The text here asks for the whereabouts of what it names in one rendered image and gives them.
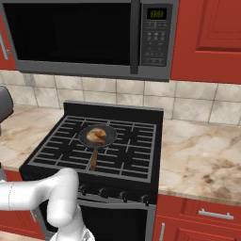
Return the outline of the red drawer front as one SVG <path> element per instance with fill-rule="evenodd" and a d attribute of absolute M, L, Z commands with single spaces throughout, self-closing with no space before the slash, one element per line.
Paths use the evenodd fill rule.
<path fill-rule="evenodd" d="M 200 216 L 198 211 L 202 208 L 207 212 L 224 215 L 226 213 L 230 213 L 231 216 L 234 216 L 234 220 Z M 163 217 L 173 217 L 203 224 L 211 224 L 241 230 L 241 206 L 159 194 L 157 199 L 156 214 Z"/>

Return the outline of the black gas stove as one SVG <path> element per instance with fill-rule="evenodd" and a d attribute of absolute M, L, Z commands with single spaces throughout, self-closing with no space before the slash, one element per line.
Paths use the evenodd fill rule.
<path fill-rule="evenodd" d="M 63 117 L 21 165 L 22 179 L 36 181 L 71 168 L 78 173 L 79 187 L 88 186 L 86 195 L 78 188 L 78 199 L 116 203 L 126 191 L 128 201 L 142 202 L 142 195 L 150 195 L 156 206 L 163 116 L 161 108 L 66 101 Z M 78 135 L 97 124 L 113 127 L 117 137 L 99 149 L 91 171 L 93 149 Z M 100 188 L 108 190 L 107 198 L 99 195 Z"/>

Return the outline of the red base cupboard door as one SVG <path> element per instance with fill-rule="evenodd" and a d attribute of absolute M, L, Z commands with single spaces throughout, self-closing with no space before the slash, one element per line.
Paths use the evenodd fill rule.
<path fill-rule="evenodd" d="M 0 211 L 0 231 L 45 239 L 40 224 L 29 211 Z"/>
<path fill-rule="evenodd" d="M 241 241 L 240 229 L 162 216 L 155 218 L 153 241 L 159 241 L 162 222 L 166 224 L 163 241 Z"/>

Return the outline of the black and grey microwave oven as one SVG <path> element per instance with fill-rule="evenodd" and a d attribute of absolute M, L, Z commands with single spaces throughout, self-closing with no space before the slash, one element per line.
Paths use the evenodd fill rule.
<path fill-rule="evenodd" d="M 16 69 L 168 82 L 179 0 L 139 0 L 138 70 L 130 74 L 131 0 L 0 0 Z"/>

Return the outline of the grey wall socket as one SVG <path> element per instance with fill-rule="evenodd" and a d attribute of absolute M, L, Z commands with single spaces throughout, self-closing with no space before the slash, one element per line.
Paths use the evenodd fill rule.
<path fill-rule="evenodd" d="M 34 76 L 31 73 L 24 73 L 24 82 L 29 87 L 36 86 Z"/>

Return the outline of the black oven door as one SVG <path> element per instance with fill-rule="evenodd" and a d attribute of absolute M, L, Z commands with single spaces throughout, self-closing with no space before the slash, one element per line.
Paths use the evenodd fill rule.
<path fill-rule="evenodd" d="M 82 217 L 95 241 L 152 241 L 153 209 L 105 209 L 81 206 Z"/>

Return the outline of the narrow red wall cupboard door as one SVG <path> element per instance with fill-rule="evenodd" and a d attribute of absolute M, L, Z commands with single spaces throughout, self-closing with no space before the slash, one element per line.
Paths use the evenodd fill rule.
<path fill-rule="evenodd" d="M 2 52 L 2 48 L 0 46 L 0 70 L 11 70 L 11 71 L 16 70 L 14 57 L 13 57 L 13 54 L 11 53 L 11 47 L 8 41 L 8 34 L 4 26 L 3 14 L 1 12 L 0 12 L 0 30 L 2 31 L 5 45 L 9 49 L 9 60 L 5 60 Z"/>

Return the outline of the grey rounded appliance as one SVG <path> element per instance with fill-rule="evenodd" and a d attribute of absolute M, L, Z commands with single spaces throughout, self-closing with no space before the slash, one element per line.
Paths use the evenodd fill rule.
<path fill-rule="evenodd" d="M 8 89 L 0 86 L 0 136 L 1 136 L 1 123 L 7 119 L 12 113 L 13 101 Z"/>

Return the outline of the large red wall cupboard door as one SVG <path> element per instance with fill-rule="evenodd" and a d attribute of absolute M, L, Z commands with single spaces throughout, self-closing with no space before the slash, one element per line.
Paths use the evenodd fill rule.
<path fill-rule="evenodd" d="M 241 0 L 180 0 L 171 78 L 241 85 Z"/>

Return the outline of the browned chicken piece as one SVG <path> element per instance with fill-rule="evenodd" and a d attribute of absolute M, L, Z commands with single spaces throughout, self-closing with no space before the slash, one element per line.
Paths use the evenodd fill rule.
<path fill-rule="evenodd" d="M 104 137 L 106 137 L 106 132 L 102 128 L 93 128 L 87 133 L 87 140 L 92 143 L 105 144 Z"/>

